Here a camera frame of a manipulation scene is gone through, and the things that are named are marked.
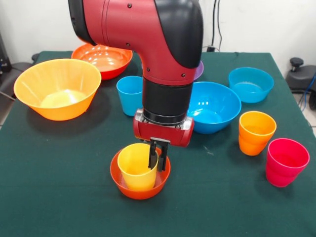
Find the blue bowl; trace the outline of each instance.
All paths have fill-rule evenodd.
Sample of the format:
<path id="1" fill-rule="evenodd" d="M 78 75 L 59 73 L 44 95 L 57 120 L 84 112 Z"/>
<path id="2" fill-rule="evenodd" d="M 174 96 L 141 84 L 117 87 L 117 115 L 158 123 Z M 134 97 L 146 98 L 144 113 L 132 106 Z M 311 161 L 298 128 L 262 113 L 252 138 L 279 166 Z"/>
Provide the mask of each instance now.
<path id="1" fill-rule="evenodd" d="M 207 81 L 193 84 L 187 115 L 194 118 L 195 132 L 218 132 L 230 124 L 240 110 L 239 97 L 228 87 Z"/>
<path id="2" fill-rule="evenodd" d="M 228 78 L 229 87 L 246 103 L 264 100 L 275 83 L 272 76 L 256 68 L 237 68 Z"/>

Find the red bowl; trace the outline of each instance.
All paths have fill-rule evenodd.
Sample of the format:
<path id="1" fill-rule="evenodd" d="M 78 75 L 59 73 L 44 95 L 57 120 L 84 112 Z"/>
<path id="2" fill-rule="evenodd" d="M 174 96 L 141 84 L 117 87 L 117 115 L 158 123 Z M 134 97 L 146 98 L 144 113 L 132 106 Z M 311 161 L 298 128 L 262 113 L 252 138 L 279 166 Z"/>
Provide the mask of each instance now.
<path id="1" fill-rule="evenodd" d="M 156 151 L 158 154 L 161 154 L 161 149 L 156 148 Z M 156 176 L 156 182 L 155 185 L 152 189 L 148 191 L 133 191 L 127 188 L 126 184 L 124 183 L 123 176 L 121 174 L 121 171 L 118 166 L 118 157 L 119 157 L 119 151 L 116 153 L 116 155 L 113 157 L 111 161 L 111 166 L 110 166 L 110 173 L 112 176 L 112 179 L 116 183 L 118 189 L 127 197 L 132 198 L 132 199 L 137 199 L 137 200 L 143 200 L 143 199 L 149 199 L 158 194 L 164 184 L 166 183 L 166 180 L 169 177 L 170 171 L 171 171 L 171 165 L 170 165 L 170 160 L 167 157 L 166 161 L 166 169 L 163 172 L 157 172 Z"/>
<path id="2" fill-rule="evenodd" d="M 91 63 L 98 68 L 103 80 L 109 80 L 125 71 L 133 58 L 133 51 L 87 43 L 77 48 L 71 58 Z"/>

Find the yellow cup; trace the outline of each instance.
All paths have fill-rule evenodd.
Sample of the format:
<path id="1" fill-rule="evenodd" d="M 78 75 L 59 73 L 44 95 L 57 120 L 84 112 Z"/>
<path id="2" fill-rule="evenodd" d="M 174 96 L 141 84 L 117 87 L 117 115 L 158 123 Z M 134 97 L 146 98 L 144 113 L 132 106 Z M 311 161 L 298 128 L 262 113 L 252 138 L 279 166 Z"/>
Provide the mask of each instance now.
<path id="1" fill-rule="evenodd" d="M 147 191 L 154 187 L 157 163 L 148 168 L 150 145 L 135 143 L 125 147 L 118 155 L 118 167 L 127 187 L 134 191 Z"/>
<path id="2" fill-rule="evenodd" d="M 277 129 L 276 121 L 263 112 L 249 111 L 239 119 L 239 147 L 248 156 L 263 151 Z"/>

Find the knob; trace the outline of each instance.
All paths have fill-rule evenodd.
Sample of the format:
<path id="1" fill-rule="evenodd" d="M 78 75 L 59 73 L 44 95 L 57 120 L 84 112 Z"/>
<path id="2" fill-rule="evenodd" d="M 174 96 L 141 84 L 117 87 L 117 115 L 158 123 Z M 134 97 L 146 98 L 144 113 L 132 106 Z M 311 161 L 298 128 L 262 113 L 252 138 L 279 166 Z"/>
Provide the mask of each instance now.
<path id="1" fill-rule="evenodd" d="M 293 67 L 292 71 L 296 71 L 296 68 L 302 66 L 304 64 L 304 61 L 301 58 L 291 58 L 290 63 Z"/>

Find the floor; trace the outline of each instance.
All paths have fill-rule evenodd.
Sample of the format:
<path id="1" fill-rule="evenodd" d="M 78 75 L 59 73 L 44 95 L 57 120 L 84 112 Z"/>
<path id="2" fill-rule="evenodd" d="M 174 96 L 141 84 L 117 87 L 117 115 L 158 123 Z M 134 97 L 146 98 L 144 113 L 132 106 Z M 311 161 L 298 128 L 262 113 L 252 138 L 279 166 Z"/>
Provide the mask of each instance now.
<path id="1" fill-rule="evenodd" d="M 293 95 L 296 101 L 299 102 L 302 95 L 301 94 L 293 94 Z M 314 135 L 316 136 L 316 111 L 312 111 L 310 109 L 308 105 L 308 99 L 309 99 L 309 96 L 307 96 L 307 105 L 302 113 L 307 119 L 307 121 L 310 123 L 311 127 L 313 128 Z M 5 120 L 13 106 L 13 103 L 14 103 L 13 101 L 8 101 L 4 109 L 0 111 L 0 129 L 2 128 L 2 125 L 5 123 Z"/>
<path id="2" fill-rule="evenodd" d="M 301 99 L 302 94 L 293 94 L 294 98 L 296 100 L 296 102 L 298 103 Z M 306 108 L 303 110 L 304 108 L 304 103 L 302 105 L 302 110 L 303 110 L 303 115 L 305 116 L 305 118 L 307 119 L 307 121 L 310 123 L 311 127 L 313 128 L 313 132 L 314 135 L 316 136 L 316 111 L 312 111 L 308 105 L 308 101 L 309 101 L 309 95 L 307 95 L 306 98 Z"/>
<path id="3" fill-rule="evenodd" d="M 0 111 L 0 129 L 2 128 L 5 120 L 6 120 L 6 117 L 8 116 L 8 114 L 10 113 L 10 110 L 13 106 L 13 101 L 9 100 L 3 104 L 3 109 L 1 109 Z"/>

